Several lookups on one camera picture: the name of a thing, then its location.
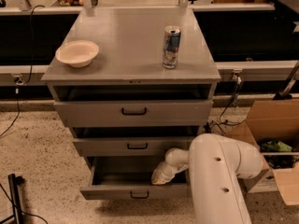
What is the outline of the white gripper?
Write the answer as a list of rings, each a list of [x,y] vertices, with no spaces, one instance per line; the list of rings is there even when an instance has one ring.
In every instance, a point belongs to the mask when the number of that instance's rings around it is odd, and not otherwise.
[[[151,183],[153,185],[165,185],[169,183],[176,174],[181,173],[188,169],[188,165],[172,166],[166,161],[162,161],[158,164],[151,176]]]

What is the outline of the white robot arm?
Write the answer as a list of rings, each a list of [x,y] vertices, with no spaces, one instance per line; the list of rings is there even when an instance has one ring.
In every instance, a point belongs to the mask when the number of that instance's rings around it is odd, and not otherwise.
[[[262,168],[263,156],[254,145],[204,133],[187,150],[169,149],[151,183],[164,185],[187,170],[196,224],[251,224],[238,180],[254,178]]]

